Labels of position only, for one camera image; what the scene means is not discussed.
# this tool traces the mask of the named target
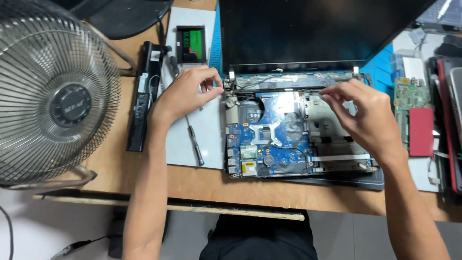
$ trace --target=fan hub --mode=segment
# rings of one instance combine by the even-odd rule
[[[79,84],[69,84],[59,90],[51,101],[50,112],[55,123],[62,127],[72,127],[80,123],[91,108],[91,96]]]

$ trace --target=red pad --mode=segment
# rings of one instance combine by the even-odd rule
[[[409,154],[433,156],[433,109],[409,109]]]

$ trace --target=person's left hand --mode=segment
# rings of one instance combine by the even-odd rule
[[[199,84],[202,93],[197,89]],[[205,105],[223,91],[223,83],[215,68],[201,65],[183,69],[151,109],[151,123],[170,126],[178,118]]]

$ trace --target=black pants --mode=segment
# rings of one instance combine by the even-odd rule
[[[201,260],[317,260],[306,210],[304,221],[220,215]]]

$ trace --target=electric fan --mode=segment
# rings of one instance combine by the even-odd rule
[[[132,65],[119,70],[109,48]],[[0,186],[80,186],[134,62],[91,25],[46,0],[0,0]],[[46,181],[74,170],[80,180]]]

